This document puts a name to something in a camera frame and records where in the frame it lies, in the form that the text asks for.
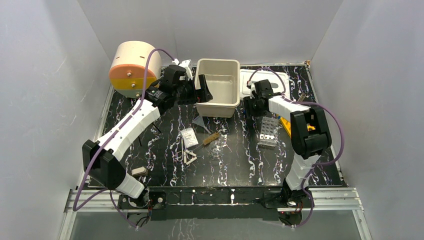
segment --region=black marble surface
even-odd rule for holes
[[[262,66],[247,66],[244,69],[257,69]],[[305,101],[315,102],[315,96],[308,78],[307,68],[303,65],[271,66],[276,72],[289,75],[290,94],[298,99],[306,94]],[[125,116],[135,104],[135,99],[126,98],[114,92],[103,133],[109,131]],[[192,127],[197,140],[201,143],[209,134],[200,126],[192,124],[198,116],[194,105],[177,105],[168,110],[154,124],[140,135],[141,146],[136,140],[123,156],[121,163],[131,169],[146,167],[148,176],[140,179],[147,186],[278,186],[289,173],[294,151],[285,130],[278,130],[278,145],[274,149],[264,149],[257,145],[261,118],[247,118],[243,103],[236,108],[232,118],[204,117],[211,132],[221,134],[224,146],[223,155],[213,157],[209,147],[198,148],[197,160],[186,166],[181,158],[181,140],[179,130]],[[319,159],[328,162],[333,159],[328,149]],[[316,167],[309,180],[310,186],[341,186],[335,165]]]

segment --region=gray wall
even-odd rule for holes
[[[0,239],[58,237],[110,64],[76,0],[1,1]]]
[[[345,0],[311,63],[375,239],[424,236],[423,12],[421,0]]]
[[[78,1],[110,59],[138,40],[180,60],[256,64],[310,60],[343,0]]]

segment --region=beige container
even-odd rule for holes
[[[197,62],[195,84],[199,75],[205,75],[207,87],[213,100],[197,103],[197,112],[202,117],[231,118],[240,104],[240,63],[230,59],[202,58]]]
[[[126,41],[118,46],[109,70],[110,82],[116,91],[129,98],[142,94],[146,61],[153,49],[154,46],[143,41]],[[161,77],[161,68],[162,59],[156,51],[148,63],[146,88]]]

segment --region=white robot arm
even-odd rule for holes
[[[285,203],[298,203],[305,197],[303,188],[308,186],[311,169],[332,143],[324,110],[296,104],[280,92],[273,92],[268,80],[255,82],[251,86],[251,95],[245,97],[243,102],[248,117],[260,117],[271,112],[290,121],[291,145],[295,154],[281,195]]]
[[[120,164],[124,153],[132,142],[168,109],[178,104],[205,103],[213,99],[206,78],[199,75],[199,89],[196,89],[191,71],[187,73],[190,61],[182,65],[165,68],[163,78],[153,82],[145,91],[145,99],[139,99],[135,107],[120,122],[96,142],[87,140],[82,146],[84,170],[88,169],[97,151],[89,175],[109,190],[116,190],[133,199],[138,199],[145,186],[128,174]]]

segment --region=small plastic bag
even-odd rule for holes
[[[195,131],[192,127],[183,129],[180,131],[182,139],[184,140],[184,145],[186,148],[198,145],[198,139],[196,138]]]

